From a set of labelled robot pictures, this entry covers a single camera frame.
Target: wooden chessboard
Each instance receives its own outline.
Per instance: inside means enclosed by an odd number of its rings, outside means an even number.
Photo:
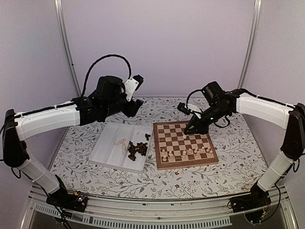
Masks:
[[[183,131],[187,123],[187,121],[183,121],[153,124],[158,170],[206,166],[218,163],[218,157],[209,134],[187,135],[183,139]],[[195,156],[194,150],[200,150],[202,147],[204,147],[205,151],[200,152],[200,157]],[[169,160],[169,157],[163,161],[163,149],[167,155],[169,151],[174,154],[172,161]],[[182,155],[184,150],[187,152],[186,156]]]

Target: white plastic tray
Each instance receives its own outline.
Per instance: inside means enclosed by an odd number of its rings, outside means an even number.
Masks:
[[[152,132],[152,127],[107,123],[90,154],[89,161],[92,164],[108,168],[115,168],[132,173],[143,173],[148,153],[146,153],[146,156],[136,153],[136,160],[130,160],[128,158],[129,141],[133,142],[135,146],[140,142],[147,143],[148,147],[152,138]],[[151,135],[148,141],[145,138],[145,134]],[[114,143],[123,138],[126,139],[127,146],[124,152],[122,145],[114,145]]]

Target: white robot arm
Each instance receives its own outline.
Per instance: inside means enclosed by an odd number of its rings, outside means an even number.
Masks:
[[[8,110],[1,129],[4,163],[12,169],[17,168],[39,184],[48,193],[47,203],[84,212],[86,194],[69,194],[61,179],[33,157],[25,140],[62,127],[104,122],[108,116],[118,112],[133,117],[143,104],[141,100],[132,99],[133,93],[142,83],[140,75],[129,77],[125,82],[115,76],[102,76],[96,90],[88,97],[82,95],[63,104],[30,112],[15,113],[13,109]]]
[[[202,92],[208,101],[210,108],[200,110],[193,104],[188,104],[190,96],[195,92]],[[217,121],[232,113],[252,115],[286,130],[284,143],[280,153],[273,160],[267,171],[252,186],[251,194],[244,199],[232,198],[230,200],[234,212],[253,209],[270,204],[268,190],[277,183],[299,160],[305,149],[305,106],[283,104],[275,100],[253,95],[245,89],[235,89],[225,92],[217,82],[207,84],[203,89],[192,92],[187,98],[186,104],[180,103],[178,110],[186,115],[193,114],[186,126],[184,133],[206,134],[210,124],[217,125]]]

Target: white wall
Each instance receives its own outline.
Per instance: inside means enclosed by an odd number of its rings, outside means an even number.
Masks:
[[[63,12],[76,73],[82,85],[91,63],[115,53],[144,77],[136,95],[188,95],[217,80],[236,88],[246,53],[254,0],[65,0]],[[128,69],[111,58],[94,67],[98,77]]]
[[[0,31],[0,123],[10,108],[28,111],[75,96],[53,0],[1,1]],[[35,136],[27,141],[28,148],[47,165],[61,134],[57,130]],[[30,188],[25,176],[17,180],[1,162],[1,229],[19,227]]]
[[[305,103],[305,2],[263,1],[261,18],[245,88],[285,103]],[[285,131],[248,117],[247,121],[268,163],[279,153]],[[300,228],[305,224],[305,160],[297,174],[285,178]]]

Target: floral tablecloth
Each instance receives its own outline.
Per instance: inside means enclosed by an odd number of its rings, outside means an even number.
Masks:
[[[185,98],[142,99],[145,102],[136,117],[117,114],[108,117],[107,122],[152,126],[154,122],[190,119],[176,109]],[[190,102],[202,109],[208,108],[204,98]],[[68,189],[95,195],[177,199],[246,192],[267,166],[244,117],[234,114],[229,119],[231,124],[226,128],[210,125],[209,133],[219,158],[217,165],[158,171],[153,139],[143,174],[90,164],[90,153],[105,127],[105,123],[95,122],[69,128],[51,171],[62,178]]]

